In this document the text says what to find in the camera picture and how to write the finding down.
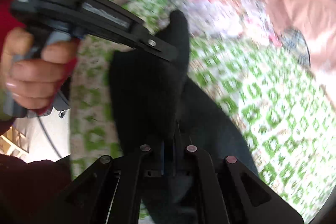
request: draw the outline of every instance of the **hand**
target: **hand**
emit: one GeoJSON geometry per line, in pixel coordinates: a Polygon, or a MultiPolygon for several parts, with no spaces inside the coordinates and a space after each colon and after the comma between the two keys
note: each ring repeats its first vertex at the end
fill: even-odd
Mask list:
{"type": "Polygon", "coordinates": [[[14,55],[25,55],[34,37],[21,28],[11,30],[4,43],[1,58],[1,85],[13,99],[27,109],[48,106],[60,80],[65,75],[65,64],[76,56],[78,43],[59,41],[46,46],[41,59],[21,60],[12,64],[14,55]]]}

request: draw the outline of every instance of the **beige fabric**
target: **beige fabric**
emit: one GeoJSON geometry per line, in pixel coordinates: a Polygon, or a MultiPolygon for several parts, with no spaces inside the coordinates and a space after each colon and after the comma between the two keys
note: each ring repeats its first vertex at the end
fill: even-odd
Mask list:
{"type": "Polygon", "coordinates": [[[286,27],[304,35],[316,79],[336,104],[336,0],[265,0],[277,33],[286,27]]]}

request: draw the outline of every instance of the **patterned rug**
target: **patterned rug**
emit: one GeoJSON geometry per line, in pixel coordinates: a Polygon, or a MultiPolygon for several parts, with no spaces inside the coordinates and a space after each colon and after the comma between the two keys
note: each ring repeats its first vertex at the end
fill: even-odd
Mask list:
{"type": "MultiPolygon", "coordinates": [[[[152,33],[175,9],[170,0],[124,0],[123,7],[152,33]]],[[[107,81],[115,50],[129,48],[88,37],[80,49],[71,91],[75,176],[101,155],[122,155],[107,81]]],[[[189,77],[240,129],[260,178],[308,223],[336,179],[336,116],[323,90],[284,48],[244,34],[192,37],[190,50],[189,77]]],[[[139,223],[152,223],[144,207],[139,223]]]]}

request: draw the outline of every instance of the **wooden stool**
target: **wooden stool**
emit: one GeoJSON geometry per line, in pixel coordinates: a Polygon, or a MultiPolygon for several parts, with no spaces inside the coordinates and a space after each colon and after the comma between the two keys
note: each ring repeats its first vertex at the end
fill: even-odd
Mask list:
{"type": "Polygon", "coordinates": [[[26,136],[15,127],[11,126],[0,138],[5,142],[2,145],[5,155],[11,156],[15,150],[18,151],[17,158],[21,158],[22,155],[28,155],[28,151],[22,148],[22,139],[25,139],[26,136]]]}

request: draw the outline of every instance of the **black metal frame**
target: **black metal frame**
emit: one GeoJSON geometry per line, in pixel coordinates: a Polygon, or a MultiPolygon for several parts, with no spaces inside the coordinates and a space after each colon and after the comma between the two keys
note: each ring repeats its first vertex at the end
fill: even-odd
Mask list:
{"type": "Polygon", "coordinates": [[[74,180],[32,224],[136,224],[141,180],[188,174],[195,178],[199,224],[302,224],[302,217],[234,156],[213,162],[179,132],[173,141],[142,145],[112,159],[102,156],[74,180]]]}
{"type": "Polygon", "coordinates": [[[36,49],[25,58],[39,57],[55,31],[79,38],[91,34],[168,61],[177,56],[175,47],[149,34],[143,20],[109,0],[14,0],[11,13],[36,38],[36,49]]]}

